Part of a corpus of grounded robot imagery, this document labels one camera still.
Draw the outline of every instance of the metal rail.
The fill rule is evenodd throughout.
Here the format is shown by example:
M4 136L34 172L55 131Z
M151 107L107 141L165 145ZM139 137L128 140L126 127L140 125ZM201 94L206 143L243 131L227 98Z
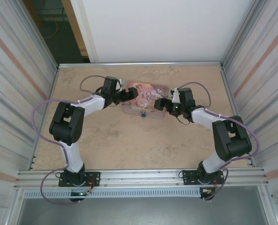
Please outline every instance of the metal rail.
M181 169L170 170L102 170L100 186L102 188L181 188L189 187L183 184L178 177ZM43 177L49 171L21 171L18 174L14 189L39 189ZM44 189L71 189L71 187L58 187L59 179L54 174L48 176L44 182ZM230 168L226 186L263 186L268 185L263 168L246 167ZM212 185L192 185L190 187L211 187Z
M220 66L219 61L191 61L191 62L105 62L105 63L73 63L60 64L62 68L87 68L87 67L165 67L165 66Z

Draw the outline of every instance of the gray floor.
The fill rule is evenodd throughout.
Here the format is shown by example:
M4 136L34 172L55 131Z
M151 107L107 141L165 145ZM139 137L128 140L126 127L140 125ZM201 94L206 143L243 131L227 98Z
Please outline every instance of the gray floor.
M265 225L256 187L225 187L212 202L199 198L85 199L55 206L23 203L20 225Z

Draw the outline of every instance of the white robotic arm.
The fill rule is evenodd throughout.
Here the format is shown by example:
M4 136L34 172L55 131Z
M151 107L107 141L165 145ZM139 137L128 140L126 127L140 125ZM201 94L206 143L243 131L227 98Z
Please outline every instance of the white robotic arm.
M112 103L117 105L138 96L135 88L129 88L128 92L122 90L121 83L121 80L108 76L103 86L99 88L100 92L95 92L90 99L80 100L78 104L64 102L58 104L49 133L65 148L62 148L64 157L68 161L64 171L65 179L73 185L81 185L85 179L85 165L78 147L84 117Z
M190 88L174 89L171 93L172 100L160 98L156 100L154 107L158 110L165 107L169 114L175 117L183 115L189 122L201 124L213 131L215 152L199 163L200 181L208 183L229 161L252 150L246 130L237 123L214 116L203 106L196 105ZM239 116L231 118L243 123Z

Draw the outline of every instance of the white wall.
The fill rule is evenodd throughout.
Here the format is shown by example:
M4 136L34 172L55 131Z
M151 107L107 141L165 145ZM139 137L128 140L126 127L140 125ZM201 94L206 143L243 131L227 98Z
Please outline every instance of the white wall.
M91 62L223 60L254 0L72 0Z

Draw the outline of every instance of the marble-patterned surface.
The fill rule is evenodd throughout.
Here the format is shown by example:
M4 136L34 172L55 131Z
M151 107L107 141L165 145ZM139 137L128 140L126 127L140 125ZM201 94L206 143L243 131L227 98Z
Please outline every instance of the marble-patterned surface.
M211 110L231 115L228 97L217 66L189 67L83 67L60 70L53 98L79 100L88 93L79 90L86 76L103 75L179 87L189 82L203 83L212 97ZM91 78L83 88L96 90L103 79ZM206 92L198 85L190 86L199 105L208 104ZM50 121L57 103L52 103L43 134L49 138ZM214 152L211 130L198 124L182 125L166 114L163 120L124 114L122 106L97 111L84 120L79 142L86 169L167 169L193 168ZM35 170L63 167L64 159L58 146L41 140ZM236 161L232 166L246 166Z

